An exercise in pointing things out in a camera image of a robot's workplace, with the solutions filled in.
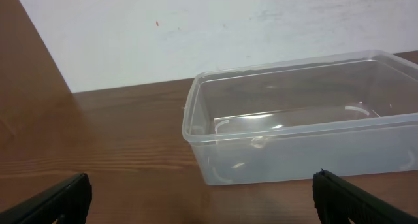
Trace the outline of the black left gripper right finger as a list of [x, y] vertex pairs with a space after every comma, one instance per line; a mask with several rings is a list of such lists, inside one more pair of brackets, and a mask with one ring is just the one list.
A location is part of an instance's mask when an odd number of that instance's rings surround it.
[[327, 170], [314, 174], [312, 188], [322, 224], [417, 224], [416, 217]]

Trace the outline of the clear plastic container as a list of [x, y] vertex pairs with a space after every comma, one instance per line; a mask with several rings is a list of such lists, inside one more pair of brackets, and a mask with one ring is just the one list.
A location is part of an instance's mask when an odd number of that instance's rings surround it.
[[183, 138], [208, 185], [417, 169], [417, 65], [381, 50], [202, 73]]

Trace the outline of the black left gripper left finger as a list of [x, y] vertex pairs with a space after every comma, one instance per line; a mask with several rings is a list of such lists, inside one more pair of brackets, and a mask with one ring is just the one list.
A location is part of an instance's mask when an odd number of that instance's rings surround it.
[[3, 224], [85, 224], [92, 200], [86, 173], [76, 174], [1, 212]]

